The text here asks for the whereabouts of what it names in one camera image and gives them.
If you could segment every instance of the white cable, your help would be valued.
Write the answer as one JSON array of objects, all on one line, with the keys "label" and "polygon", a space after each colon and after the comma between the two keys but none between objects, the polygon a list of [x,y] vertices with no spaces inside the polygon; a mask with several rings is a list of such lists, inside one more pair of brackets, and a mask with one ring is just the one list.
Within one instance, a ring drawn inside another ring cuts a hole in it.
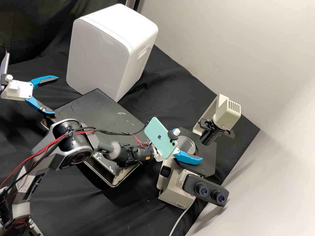
[{"label": "white cable", "polygon": [[185,215],[185,213],[186,213],[186,212],[188,211],[188,209],[194,204],[194,202],[195,202],[195,200],[194,200],[194,201],[190,204],[190,206],[189,206],[186,210],[184,210],[184,212],[180,215],[180,217],[179,217],[178,220],[176,221],[175,225],[174,225],[173,228],[172,228],[172,231],[170,232],[170,234],[169,234],[168,236],[172,236],[172,234],[173,234],[173,232],[174,232],[176,226],[178,225],[180,219]]}]

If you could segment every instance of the white wall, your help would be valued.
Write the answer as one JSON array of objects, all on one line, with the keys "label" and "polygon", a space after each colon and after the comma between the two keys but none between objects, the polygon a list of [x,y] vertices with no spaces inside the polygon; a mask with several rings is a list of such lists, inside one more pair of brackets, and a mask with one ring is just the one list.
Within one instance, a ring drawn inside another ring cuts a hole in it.
[{"label": "white wall", "polygon": [[161,50],[259,127],[315,75],[313,0],[142,0],[139,12]]},{"label": "white wall", "polygon": [[225,208],[208,204],[187,235],[315,235],[314,104],[315,79],[258,133],[228,175]]}]

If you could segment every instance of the black fabric backdrop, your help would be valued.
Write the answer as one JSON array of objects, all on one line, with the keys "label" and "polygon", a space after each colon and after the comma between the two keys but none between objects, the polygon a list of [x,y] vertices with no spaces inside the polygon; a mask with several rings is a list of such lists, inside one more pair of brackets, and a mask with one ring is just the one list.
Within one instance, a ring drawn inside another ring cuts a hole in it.
[{"label": "black fabric backdrop", "polygon": [[[34,91],[34,96],[57,108],[80,96],[66,83],[73,20],[117,1],[7,1],[1,4],[0,45],[11,53],[8,72],[17,80],[43,75],[59,81]],[[215,94],[187,70],[154,47],[141,79],[119,104],[142,122],[156,116],[168,128],[192,129]],[[0,100],[0,180],[45,135],[41,115],[23,102]],[[221,184],[259,129],[244,116],[232,140],[217,140],[216,173]],[[109,188],[84,165],[50,172],[31,201],[34,220],[45,235],[168,235],[182,210],[157,199],[153,174],[160,165],[139,167],[117,188]],[[184,235],[205,203],[196,200],[176,228]]]}]

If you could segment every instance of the white box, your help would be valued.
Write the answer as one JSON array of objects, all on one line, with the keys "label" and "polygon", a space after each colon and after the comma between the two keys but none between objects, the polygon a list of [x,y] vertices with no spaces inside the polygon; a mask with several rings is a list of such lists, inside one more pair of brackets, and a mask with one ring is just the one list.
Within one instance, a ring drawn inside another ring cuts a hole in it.
[{"label": "white box", "polygon": [[67,83],[81,94],[99,88],[117,102],[139,80],[157,34],[156,24],[122,4],[76,19]]}]

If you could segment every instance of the mint green iphone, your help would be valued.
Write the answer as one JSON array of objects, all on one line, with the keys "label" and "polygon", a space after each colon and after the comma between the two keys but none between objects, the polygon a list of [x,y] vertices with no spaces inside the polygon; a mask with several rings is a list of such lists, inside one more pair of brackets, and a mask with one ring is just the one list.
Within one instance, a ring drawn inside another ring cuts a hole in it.
[{"label": "mint green iphone", "polygon": [[169,158],[177,147],[177,141],[171,141],[167,132],[168,130],[156,117],[153,117],[144,129],[144,133],[148,136],[164,159]]}]

